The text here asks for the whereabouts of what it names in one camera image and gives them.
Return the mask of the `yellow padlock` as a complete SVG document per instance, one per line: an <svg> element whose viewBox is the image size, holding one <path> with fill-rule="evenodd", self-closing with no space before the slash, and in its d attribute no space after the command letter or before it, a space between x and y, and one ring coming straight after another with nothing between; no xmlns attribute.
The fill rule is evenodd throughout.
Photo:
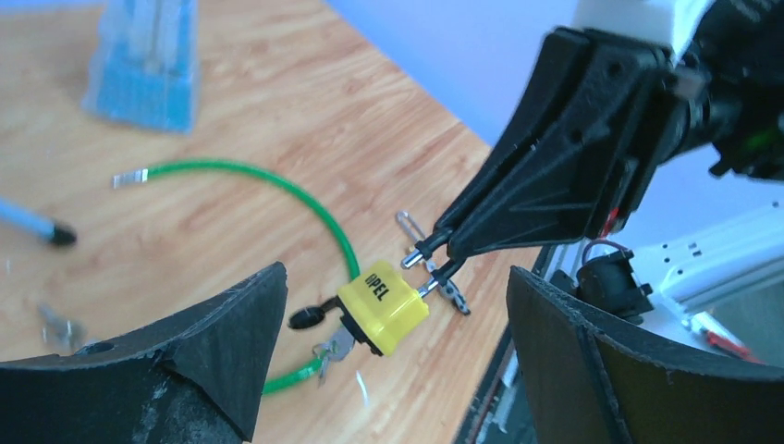
<svg viewBox="0 0 784 444"><path fill-rule="evenodd" d="M418 288L411 286L389 262L378 261L363 274L341 287L337 301L343 310L341 322L358 342L366 343L376 355L394 353L429 315L424 297L437 291L463 315L469 315L465 297L456 284L434 265L429 280Z"/></svg>

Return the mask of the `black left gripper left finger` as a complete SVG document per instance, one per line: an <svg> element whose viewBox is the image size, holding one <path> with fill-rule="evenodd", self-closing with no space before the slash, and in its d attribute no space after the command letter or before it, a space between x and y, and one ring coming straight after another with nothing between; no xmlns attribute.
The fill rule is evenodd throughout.
<svg viewBox="0 0 784 444"><path fill-rule="evenodd" d="M2 441L251 440L287 294L286 268L274 263L76 354L2 363Z"/></svg>

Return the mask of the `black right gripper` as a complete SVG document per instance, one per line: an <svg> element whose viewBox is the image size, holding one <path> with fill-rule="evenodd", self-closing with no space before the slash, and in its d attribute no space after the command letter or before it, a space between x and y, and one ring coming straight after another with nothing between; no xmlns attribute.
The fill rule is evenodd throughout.
<svg viewBox="0 0 784 444"><path fill-rule="evenodd" d="M669 89L670 55L596 30L550 32L495 147L434 224L447 256L623 229L688 122L688 106Z"/></svg>

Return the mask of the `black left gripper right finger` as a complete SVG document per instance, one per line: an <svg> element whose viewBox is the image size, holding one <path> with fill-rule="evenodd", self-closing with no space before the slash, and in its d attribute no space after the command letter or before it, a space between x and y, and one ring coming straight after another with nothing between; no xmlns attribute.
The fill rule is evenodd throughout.
<svg viewBox="0 0 784 444"><path fill-rule="evenodd" d="M779 443L783 371L697 350L521 267L509 327L541 443Z"/></svg>

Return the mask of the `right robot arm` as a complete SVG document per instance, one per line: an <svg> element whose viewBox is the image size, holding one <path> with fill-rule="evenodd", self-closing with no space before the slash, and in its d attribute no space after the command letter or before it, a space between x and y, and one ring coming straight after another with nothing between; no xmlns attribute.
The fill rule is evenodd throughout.
<svg viewBox="0 0 784 444"><path fill-rule="evenodd" d="M678 54L613 31L612 6L544 38L527 87L483 166L418 243L453 263L624 228L655 174L705 144L714 176L783 178L783 5L715 1Z"/></svg>

